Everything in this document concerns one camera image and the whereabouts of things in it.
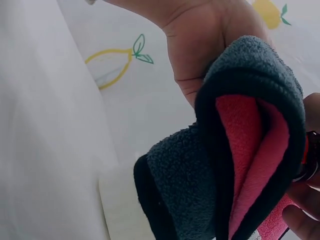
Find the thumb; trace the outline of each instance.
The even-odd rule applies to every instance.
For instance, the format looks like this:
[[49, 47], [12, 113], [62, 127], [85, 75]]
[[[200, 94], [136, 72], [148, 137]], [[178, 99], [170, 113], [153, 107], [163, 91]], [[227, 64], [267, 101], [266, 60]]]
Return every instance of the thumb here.
[[307, 216], [300, 208], [289, 205], [283, 210], [282, 217], [300, 239], [320, 239], [320, 223]]

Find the white fabric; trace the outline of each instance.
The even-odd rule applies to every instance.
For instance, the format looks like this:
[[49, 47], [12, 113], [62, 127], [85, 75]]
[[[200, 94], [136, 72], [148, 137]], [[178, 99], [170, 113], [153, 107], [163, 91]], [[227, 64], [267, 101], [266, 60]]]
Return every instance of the white fabric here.
[[[319, 92], [318, 1], [272, 2], [292, 25], [270, 30], [277, 51], [305, 95]], [[160, 29], [103, 1], [58, 3], [0, 0], [1, 240], [108, 240], [99, 173], [195, 120]], [[85, 59], [140, 34], [154, 64], [133, 59], [99, 92]]]
[[0, 1], [0, 239], [108, 240], [104, 104], [55, 0]]
[[102, 206], [111, 240], [155, 240], [138, 200], [134, 163], [111, 168], [99, 179]]

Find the microfiber towel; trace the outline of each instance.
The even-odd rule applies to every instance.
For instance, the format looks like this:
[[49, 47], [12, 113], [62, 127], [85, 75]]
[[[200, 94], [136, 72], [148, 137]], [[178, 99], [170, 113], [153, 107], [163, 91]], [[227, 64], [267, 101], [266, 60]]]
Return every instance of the microfiber towel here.
[[211, 65], [194, 110], [196, 123], [100, 181], [111, 240], [280, 239], [306, 143], [293, 72], [243, 36]]

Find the fleece cloth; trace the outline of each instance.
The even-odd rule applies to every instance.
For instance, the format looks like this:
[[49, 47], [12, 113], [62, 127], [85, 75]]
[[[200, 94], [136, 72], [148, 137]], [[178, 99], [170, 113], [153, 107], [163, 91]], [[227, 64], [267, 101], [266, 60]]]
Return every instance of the fleece cloth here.
[[[241, 37], [211, 65], [195, 114], [196, 124], [153, 146], [134, 169], [155, 238], [245, 240], [255, 230], [262, 240], [280, 238], [291, 204], [284, 194], [306, 142], [291, 69], [261, 39]], [[158, 235], [163, 221], [173, 225], [170, 237]]]
[[[218, 223], [222, 230], [217, 237], [228, 232], [229, 238], [245, 239], [248, 228], [258, 227], [280, 201], [303, 159], [306, 130], [301, 86], [268, 44], [244, 36], [211, 66], [197, 95], [195, 113], [209, 155], [225, 155], [227, 150], [232, 155], [227, 161], [214, 161], [220, 179], [217, 192], [224, 195], [218, 194], [216, 200], [224, 206], [216, 212], [216, 220], [225, 221]], [[217, 125], [213, 128], [213, 123], [221, 124], [224, 132], [217, 131]], [[229, 144], [224, 152], [213, 148], [217, 136]], [[234, 172], [234, 181], [223, 172]], [[279, 222], [281, 211], [272, 213], [271, 221], [283, 226], [276, 233], [280, 237], [286, 226]]]

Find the green leaf illustration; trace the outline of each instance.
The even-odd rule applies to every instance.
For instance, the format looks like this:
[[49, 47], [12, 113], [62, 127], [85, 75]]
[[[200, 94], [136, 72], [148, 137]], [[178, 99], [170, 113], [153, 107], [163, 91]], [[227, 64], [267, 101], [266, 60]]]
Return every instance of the green leaf illustration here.
[[284, 24], [287, 24], [287, 25], [290, 25], [290, 26], [291, 26], [291, 24], [290, 24], [287, 20], [285, 20], [283, 17], [281, 18], [281, 20], [282, 20], [282, 22], [283, 22]]
[[282, 8], [281, 18], [288, 12], [288, 6], [285, 4]]
[[148, 54], [139, 54], [136, 55], [135, 58], [148, 64], [154, 64], [154, 61]]
[[140, 34], [140, 36], [137, 38], [137, 40], [135, 40], [134, 44], [133, 44], [133, 55], [134, 56], [138, 56], [142, 49], [144, 49], [145, 47], [145, 35]]

